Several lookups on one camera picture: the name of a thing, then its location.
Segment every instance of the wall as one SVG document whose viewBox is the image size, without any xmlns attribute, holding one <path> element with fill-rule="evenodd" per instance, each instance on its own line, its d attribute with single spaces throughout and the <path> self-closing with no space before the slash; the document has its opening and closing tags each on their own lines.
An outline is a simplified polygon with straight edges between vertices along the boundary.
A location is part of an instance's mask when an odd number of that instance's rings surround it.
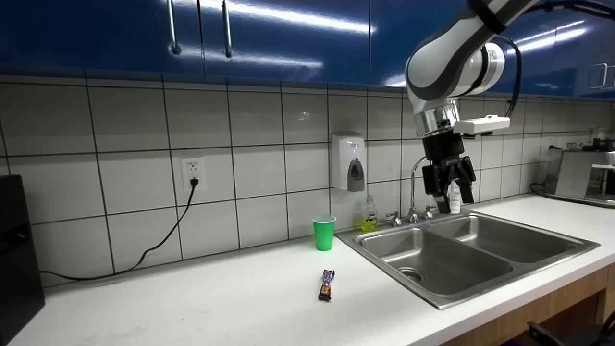
<svg viewBox="0 0 615 346">
<path fill-rule="evenodd" d="M 468 98 L 460 114 L 503 108 L 503 98 Z M 207 189 L 143 267 L 305 237 L 320 213 L 347 229 L 366 194 L 378 215 L 405 213 L 408 171 L 422 156 L 406 110 L 399 90 L 3 75 L 0 175 L 24 181 L 41 269 L 103 275 L 130 267 L 182 213 L 180 158 L 205 158 Z M 585 142 L 610 121 L 604 102 L 520 100 L 508 131 L 464 142 L 476 200 L 526 192 L 549 144 Z M 328 189 L 333 131 L 366 139 L 366 192 Z"/>
</svg>

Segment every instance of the sink basin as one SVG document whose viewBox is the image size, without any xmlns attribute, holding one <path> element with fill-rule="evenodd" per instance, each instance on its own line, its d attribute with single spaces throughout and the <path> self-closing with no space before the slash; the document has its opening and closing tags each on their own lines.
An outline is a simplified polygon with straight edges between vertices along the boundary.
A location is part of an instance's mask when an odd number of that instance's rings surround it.
<svg viewBox="0 0 615 346">
<path fill-rule="evenodd" d="M 478 213 L 339 238 L 437 310 L 597 246 Z"/>
</svg>

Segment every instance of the black appliance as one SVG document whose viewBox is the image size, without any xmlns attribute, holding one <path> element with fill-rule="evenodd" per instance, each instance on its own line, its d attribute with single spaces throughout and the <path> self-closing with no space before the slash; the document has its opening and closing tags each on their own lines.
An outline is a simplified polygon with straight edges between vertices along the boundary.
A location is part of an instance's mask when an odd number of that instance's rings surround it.
<svg viewBox="0 0 615 346">
<path fill-rule="evenodd" d="M 20 177 L 0 177 L 0 346 L 43 306 Z"/>
</svg>

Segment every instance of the electrical outlet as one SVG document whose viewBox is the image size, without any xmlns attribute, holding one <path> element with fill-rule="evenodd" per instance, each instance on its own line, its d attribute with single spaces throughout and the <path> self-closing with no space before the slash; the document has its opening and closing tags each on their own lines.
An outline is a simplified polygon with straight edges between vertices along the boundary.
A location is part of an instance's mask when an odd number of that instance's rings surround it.
<svg viewBox="0 0 615 346">
<path fill-rule="evenodd" d="M 182 173 L 182 183 L 184 190 L 189 192 L 191 179 L 197 179 L 195 190 L 205 190 L 207 181 L 205 181 L 205 158 L 182 158 L 180 160 L 180 173 Z"/>
</svg>

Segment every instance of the sink drain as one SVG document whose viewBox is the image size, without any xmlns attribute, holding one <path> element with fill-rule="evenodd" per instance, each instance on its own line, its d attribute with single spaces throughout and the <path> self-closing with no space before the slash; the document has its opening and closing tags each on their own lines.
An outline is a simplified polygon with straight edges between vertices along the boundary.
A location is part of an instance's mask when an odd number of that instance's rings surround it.
<svg viewBox="0 0 615 346">
<path fill-rule="evenodd" d="M 399 267 L 399 271 L 412 281 L 422 281 L 422 275 L 414 267 Z"/>
</svg>

